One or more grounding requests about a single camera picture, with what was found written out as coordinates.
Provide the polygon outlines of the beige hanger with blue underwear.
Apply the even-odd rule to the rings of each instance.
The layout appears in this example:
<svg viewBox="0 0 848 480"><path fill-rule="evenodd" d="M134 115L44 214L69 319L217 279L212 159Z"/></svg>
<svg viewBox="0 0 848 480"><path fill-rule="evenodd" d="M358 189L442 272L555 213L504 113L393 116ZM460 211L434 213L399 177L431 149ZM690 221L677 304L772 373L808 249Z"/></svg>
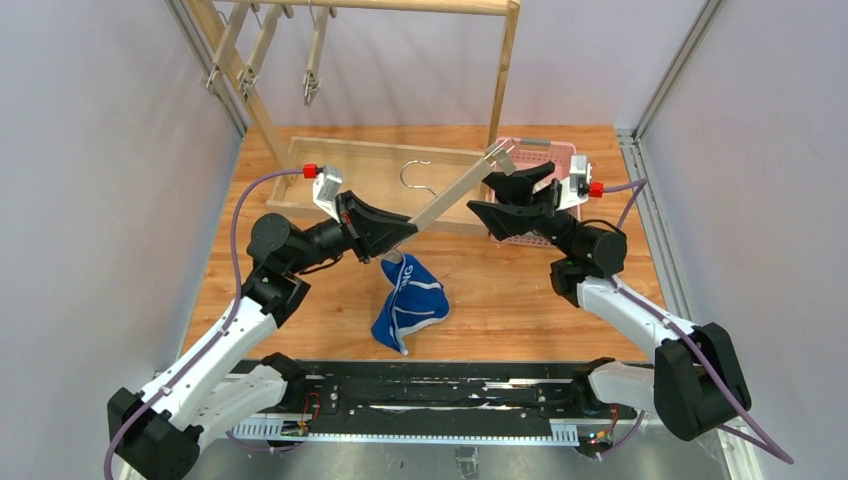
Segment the beige hanger with blue underwear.
<svg viewBox="0 0 848 480"><path fill-rule="evenodd" d="M515 164L510 156L510 152L516 147L516 142L510 138L496 141L491 144L481 158L474 162L464 173L456 180L445 187L441 192L436 193L427 185L412 185L408 183L404 174L407 168L413 164L429 165L430 161L412 160L407 162L399 172L399 181L401 184L410 189L426 190L432 195L432 199L419 210L408 223L417 228L417 232L412 236L397 242L390 250L385 253L381 259L393 263L399 263L403 256L399 251L399 247L410 240L417 234L431 229L439 229L448 233L458 233L467 235L483 235L482 226L477 226L474 223L458 222L452 223L448 221L439 222L448 210L459 203L465 195L479 187L483 180L496 168L500 169L501 173L507 176L516 171Z"/></svg>

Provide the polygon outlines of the blue underwear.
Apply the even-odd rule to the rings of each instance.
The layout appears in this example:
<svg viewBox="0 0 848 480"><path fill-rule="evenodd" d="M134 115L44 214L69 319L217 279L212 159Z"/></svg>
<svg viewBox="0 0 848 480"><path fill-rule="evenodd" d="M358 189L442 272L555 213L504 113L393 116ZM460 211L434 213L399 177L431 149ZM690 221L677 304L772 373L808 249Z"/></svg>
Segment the blue underwear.
<svg viewBox="0 0 848 480"><path fill-rule="evenodd" d="M407 355L405 337L444 321L450 303L444 285L412 254L399 263L382 260L381 271L391 290L371 326L373 338Z"/></svg>

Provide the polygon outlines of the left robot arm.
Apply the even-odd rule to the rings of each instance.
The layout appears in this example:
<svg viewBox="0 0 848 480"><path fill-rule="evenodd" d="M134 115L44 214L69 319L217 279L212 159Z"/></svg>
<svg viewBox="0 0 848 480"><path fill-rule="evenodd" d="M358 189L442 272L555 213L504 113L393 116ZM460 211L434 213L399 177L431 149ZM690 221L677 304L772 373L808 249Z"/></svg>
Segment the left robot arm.
<svg viewBox="0 0 848 480"><path fill-rule="evenodd" d="M273 354L246 378L221 381L245 354L277 332L300 308L313 273L351 252L367 264L424 231L428 215L409 217L373 207L351 191L331 202L329 217L301 228L279 213L252 226L249 273L233 266L236 290L222 316L173 364L137 391L121 388L107 402L109 445L102 475L116 460L145 479L182 479L208 445L250 415L296 396L297 362Z"/></svg>

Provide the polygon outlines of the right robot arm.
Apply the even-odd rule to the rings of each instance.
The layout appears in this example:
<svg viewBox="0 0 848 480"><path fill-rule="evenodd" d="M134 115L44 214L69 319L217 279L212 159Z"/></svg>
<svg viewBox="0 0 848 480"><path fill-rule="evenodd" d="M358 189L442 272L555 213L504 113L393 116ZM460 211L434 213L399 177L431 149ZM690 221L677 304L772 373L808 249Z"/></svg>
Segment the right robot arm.
<svg viewBox="0 0 848 480"><path fill-rule="evenodd" d="M559 250L562 258L550 265L553 291L606 321L647 356L647 367L610 357L583 365L572 381L577 407L586 414L612 405L652 413L684 441L746 417L752 399L728 331L681 318L620 279L627 234L606 220L580 220L571 212L602 196L605 187L591 181L588 166L564 181L553 173L550 162L511 174L492 172L483 182L493 200L467 206L498 241L534 233Z"/></svg>

